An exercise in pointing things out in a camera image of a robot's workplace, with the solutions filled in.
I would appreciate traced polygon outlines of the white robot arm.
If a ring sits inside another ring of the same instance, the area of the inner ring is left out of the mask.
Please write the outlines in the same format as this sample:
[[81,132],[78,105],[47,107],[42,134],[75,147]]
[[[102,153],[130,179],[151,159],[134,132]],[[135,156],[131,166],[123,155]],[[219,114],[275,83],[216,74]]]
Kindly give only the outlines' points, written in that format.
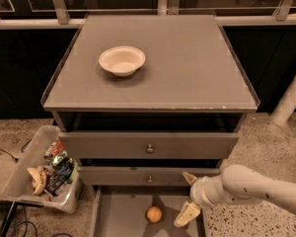
[[275,180],[242,165],[227,166],[220,175],[197,178],[183,172],[190,185],[186,201],[174,221],[184,227],[196,219],[204,208],[217,204],[251,204],[262,200],[296,215],[296,184]]

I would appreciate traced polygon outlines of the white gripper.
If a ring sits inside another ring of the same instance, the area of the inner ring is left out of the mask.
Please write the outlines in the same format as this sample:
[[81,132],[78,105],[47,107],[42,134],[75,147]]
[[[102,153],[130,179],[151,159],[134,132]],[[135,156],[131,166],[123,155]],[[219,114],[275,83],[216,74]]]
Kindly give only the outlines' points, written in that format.
[[189,196],[193,202],[184,203],[174,221],[176,227],[184,227],[196,219],[201,208],[210,208],[225,201],[221,176],[197,178],[188,172],[182,172],[182,175],[190,185]]

